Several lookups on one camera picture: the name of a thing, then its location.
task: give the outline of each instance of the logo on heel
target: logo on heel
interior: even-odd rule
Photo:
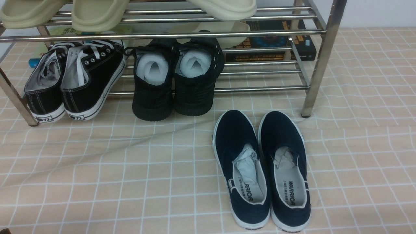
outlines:
[[[70,115],[69,117],[71,117],[71,119],[73,120],[85,120],[84,115],[79,115],[79,116]]]

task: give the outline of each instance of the book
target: book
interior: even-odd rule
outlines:
[[[251,30],[289,30],[290,20],[271,20],[271,21],[247,21]],[[305,29],[305,24],[299,20],[299,28]],[[270,48],[287,46],[288,37],[248,37],[243,43],[234,47],[235,49],[250,48]],[[316,58],[316,48],[310,36],[295,36],[296,49],[302,61],[314,61]],[[249,62],[249,61],[273,61],[283,60],[285,52],[269,53],[226,53],[226,62]]]
[[[112,29],[116,34],[131,34],[133,31],[132,26],[119,25]],[[49,30],[51,36],[63,36],[63,35],[96,35],[102,32],[82,32],[72,27],[62,26],[55,27]],[[36,67],[39,64],[40,58],[43,54],[48,52],[48,47],[44,43],[39,44],[39,47],[34,52],[33,56],[29,59],[29,66]]]

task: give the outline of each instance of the black mesh shoe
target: black mesh shoe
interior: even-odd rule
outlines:
[[[215,82],[224,69],[224,55],[215,38],[193,38],[178,46],[174,108],[200,116],[212,107]]]
[[[133,113],[146,121],[164,120],[172,113],[172,75],[176,39],[155,39],[146,47],[127,48],[134,56]]]
[[[24,91],[29,109],[39,122],[54,122],[64,116],[59,86],[65,73],[68,50],[80,45],[77,42],[55,44],[40,58],[38,66],[27,80]]]

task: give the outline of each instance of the white rubber sole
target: white rubber sole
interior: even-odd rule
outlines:
[[[284,223],[282,223],[275,215],[274,211],[273,211],[273,207],[270,208],[271,210],[271,214],[272,214],[272,220],[275,223],[275,225],[280,228],[282,231],[284,232],[290,232],[290,233],[296,233],[296,232],[301,232],[303,229],[305,229],[308,225],[309,222],[311,220],[311,217],[309,217],[308,221],[306,221],[306,223],[297,226],[297,227],[291,227],[288,225],[285,225]]]
[[[285,113],[283,113],[283,112],[280,112],[280,113],[282,113],[282,114],[284,114],[292,123],[293,123],[293,125],[296,127],[296,130],[297,130],[297,132],[299,133],[299,135],[300,135],[300,138],[302,139],[302,142],[303,142],[303,147],[305,147],[305,139],[303,138],[303,136],[302,136],[302,133],[300,132],[300,129],[297,127],[297,125],[295,124],[295,122],[293,122],[293,120],[287,115],[287,114],[285,114]],[[260,122],[260,126],[259,126],[259,130],[258,130],[258,133],[257,133],[257,139],[258,139],[258,144],[259,144],[259,150],[260,150],[260,154],[262,155],[262,157],[264,157],[264,154],[263,154],[263,148],[262,148],[262,146],[261,146],[261,129],[262,129],[262,127],[263,127],[263,122],[264,122],[264,120],[266,119],[266,116],[268,115],[269,113],[267,113],[267,114],[265,114],[264,115],[264,117],[262,118],[262,120],[261,120],[261,122]],[[295,233],[295,232],[300,232],[300,231],[302,231],[303,229],[305,229],[307,226],[308,226],[308,224],[309,224],[309,222],[310,222],[310,220],[311,220],[311,217],[309,216],[309,219],[308,219],[308,221],[306,221],[306,223],[304,223],[304,224],[302,224],[302,225],[300,225],[300,226],[297,226],[297,227],[291,227],[291,226],[288,226],[288,225],[285,225],[284,223],[282,223],[277,217],[276,217],[276,215],[275,215],[275,213],[274,213],[274,211],[273,211],[273,206],[271,206],[270,207],[270,210],[271,210],[271,216],[272,216],[272,220],[273,220],[273,222],[275,223],[275,225],[278,227],[278,228],[280,228],[280,229],[282,229],[283,231],[285,231],[285,232],[292,232],[292,233]]]
[[[226,113],[227,113],[227,112],[225,112],[224,114],[222,114],[222,115],[220,116],[220,118],[218,119],[218,121],[217,121],[217,123],[216,123],[216,125],[215,125],[214,134],[213,134],[213,137],[212,137],[212,148],[213,148],[213,150],[214,150],[215,159],[217,160],[217,164],[218,164],[218,166],[219,166],[219,168],[220,168],[221,173],[223,174],[223,176],[224,176],[224,172],[223,172],[223,169],[222,169],[222,167],[221,167],[220,159],[219,159],[218,154],[217,154],[217,146],[216,146],[216,144],[215,144],[215,137],[216,137],[216,135],[217,135],[218,125],[219,125],[219,123],[220,123],[220,121],[221,121],[222,117],[223,117]],[[253,130],[254,130],[255,128],[254,128],[253,124],[251,123],[250,119],[249,119],[249,118],[247,117],[247,115],[245,115],[244,113],[242,113],[242,114],[243,114],[243,115],[247,118],[247,120],[248,120],[248,121],[249,121],[249,123],[251,124],[251,127],[252,127],[252,128],[253,128]],[[227,184],[227,181],[225,180],[225,177],[224,177],[224,182],[225,182],[225,187],[227,187],[227,190],[228,190],[228,199],[229,199],[229,201],[230,201],[231,213],[233,214],[233,218],[234,218],[235,222],[236,222],[236,223],[237,223],[240,227],[242,227],[242,228],[244,228],[244,229],[247,229],[247,230],[258,230],[258,229],[263,228],[263,227],[264,227],[264,225],[266,225],[266,223],[269,221],[269,218],[270,218],[270,211],[269,211],[269,214],[267,215],[267,218],[266,218],[265,220],[261,221],[260,223],[257,223],[257,224],[249,224],[249,223],[246,223],[246,222],[242,221],[241,219],[239,219],[239,218],[237,217],[237,215],[235,214],[235,212],[234,212],[234,210],[233,210],[233,206],[232,206],[232,204],[231,204],[230,191],[229,191],[229,189],[228,189],[228,184]]]
[[[236,9],[236,11],[232,11],[232,10],[225,9],[207,0],[187,0],[187,1],[201,8],[202,10],[207,12],[208,15],[211,15],[212,17],[222,20],[222,21],[245,20],[247,18],[252,17],[257,12],[257,5],[255,4],[255,2],[252,7],[248,7],[247,9],[244,9],[244,10]]]
[[[111,88],[114,86],[116,81],[120,78],[120,76],[123,74],[124,68],[126,66],[126,59],[127,59],[127,56],[124,55],[122,62],[120,63],[113,77],[110,79],[107,86],[105,87],[103,93],[101,94],[100,99],[91,109],[81,112],[81,113],[73,113],[67,110],[67,114],[69,115],[69,117],[71,117],[71,119],[79,120],[79,121],[86,121],[86,120],[93,119],[94,117],[98,115],[100,110],[103,108],[104,102],[107,99],[108,93],[110,92]]]
[[[35,117],[39,123],[52,123],[52,122],[58,121],[64,116],[64,114],[65,114],[65,106],[63,103],[54,112],[51,112],[46,115],[38,115],[32,112],[33,117]]]

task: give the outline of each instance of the slipper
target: slipper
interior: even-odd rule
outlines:
[[[120,23],[129,1],[74,0],[72,26],[84,32],[108,31]]]
[[[256,0],[186,0],[222,21],[239,21],[257,12]]]
[[[246,23],[239,21],[236,22],[205,22],[205,23],[187,23],[179,26],[175,26],[168,30],[169,33],[181,34],[199,32],[201,30],[207,30],[210,32],[249,32],[250,26]],[[223,37],[217,38],[222,49],[238,46],[247,37]],[[178,39],[178,42],[183,44],[190,41],[190,38]]]
[[[68,0],[6,0],[1,9],[5,28],[28,28],[51,20]]]

